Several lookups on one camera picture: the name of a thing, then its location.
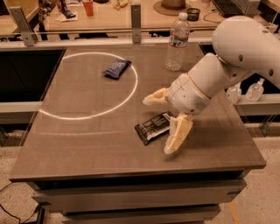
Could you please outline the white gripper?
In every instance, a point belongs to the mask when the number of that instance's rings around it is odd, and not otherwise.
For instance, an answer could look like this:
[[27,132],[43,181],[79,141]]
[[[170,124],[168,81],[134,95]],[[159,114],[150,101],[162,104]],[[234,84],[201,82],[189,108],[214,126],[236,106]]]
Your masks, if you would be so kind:
[[168,88],[161,88],[143,99],[147,106],[170,103],[178,112],[178,117],[170,120],[170,132],[164,153],[172,154],[185,141],[193,126],[193,117],[201,113],[211,102],[195,85],[187,73],[182,73]]

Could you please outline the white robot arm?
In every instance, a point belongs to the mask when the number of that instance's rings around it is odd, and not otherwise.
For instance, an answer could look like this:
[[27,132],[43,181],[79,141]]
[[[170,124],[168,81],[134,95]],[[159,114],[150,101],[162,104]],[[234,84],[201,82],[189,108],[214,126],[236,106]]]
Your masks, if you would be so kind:
[[221,90],[254,73],[280,85],[280,40],[253,18],[235,16],[222,21],[213,32],[212,45],[213,53],[206,54],[168,88],[143,99],[146,105],[169,103],[179,112],[171,119],[166,154],[180,147],[193,126],[193,116]]

